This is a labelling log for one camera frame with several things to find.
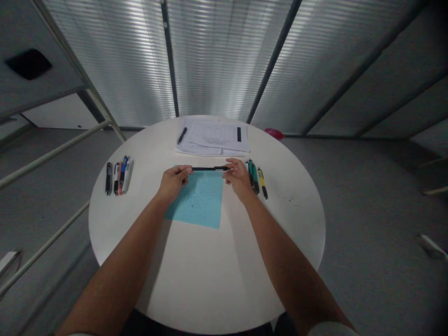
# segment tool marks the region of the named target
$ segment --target forearm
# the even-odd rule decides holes
[[[317,323],[353,328],[307,258],[252,193],[243,200],[271,282],[299,335]]]
[[[83,291],[58,336],[120,333],[145,284],[167,208],[157,197],[146,206]]]

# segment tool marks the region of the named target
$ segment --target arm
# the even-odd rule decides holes
[[[298,334],[306,335],[324,321],[354,329],[307,258],[252,191],[244,164],[237,159],[227,161],[233,170],[223,177],[249,214],[269,278]]]
[[[95,273],[57,336],[120,333],[145,284],[165,212],[192,173],[191,166],[163,173],[156,196]]]

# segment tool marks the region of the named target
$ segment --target white sleeve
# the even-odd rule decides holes
[[[359,336],[353,329],[339,322],[322,322],[315,325],[307,336]]]

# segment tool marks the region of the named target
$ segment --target white wall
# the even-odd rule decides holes
[[[75,93],[26,111],[23,115],[43,128],[89,129],[98,124]]]

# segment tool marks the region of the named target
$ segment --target hand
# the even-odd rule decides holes
[[[183,185],[188,184],[188,175],[193,174],[192,166],[175,166],[165,170],[156,197],[166,205],[176,200]]]
[[[237,194],[239,200],[244,203],[247,197],[254,195],[249,172],[241,160],[231,158],[226,159],[226,161],[231,162],[225,165],[231,170],[224,172],[223,178],[226,179],[227,184],[232,184],[233,191]]]

